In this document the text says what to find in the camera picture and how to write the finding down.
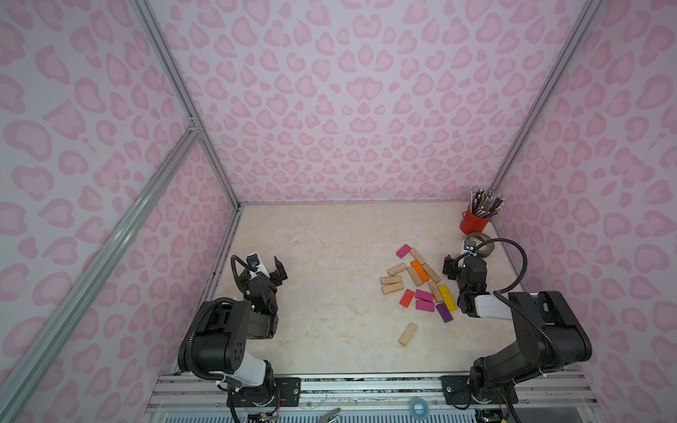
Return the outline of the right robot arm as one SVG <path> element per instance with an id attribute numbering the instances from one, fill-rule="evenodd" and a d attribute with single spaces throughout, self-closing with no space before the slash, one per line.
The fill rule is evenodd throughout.
<path id="1" fill-rule="evenodd" d="M 489 292 L 486 261 L 470 255 L 446 257 L 443 274 L 458 282 L 457 304 L 465 315 L 510 320 L 516 337 L 475 360 L 466 379 L 443 376 L 447 405 L 516 405 L 518 384 L 592 358 L 592 342 L 561 293 Z"/>

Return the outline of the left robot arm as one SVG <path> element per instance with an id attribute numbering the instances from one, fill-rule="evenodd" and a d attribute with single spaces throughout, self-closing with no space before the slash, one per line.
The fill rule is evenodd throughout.
<path id="1" fill-rule="evenodd" d="M 269 405 L 280 398 L 269 361 L 247 352 L 249 340 L 272 339 L 278 329 L 277 294 L 287 272 L 279 259 L 268 271 L 253 253 L 230 259 L 234 282 L 243 299 L 204 301 L 192 320 L 177 356 L 179 368 L 211 381 L 229 395 L 232 406 Z"/>

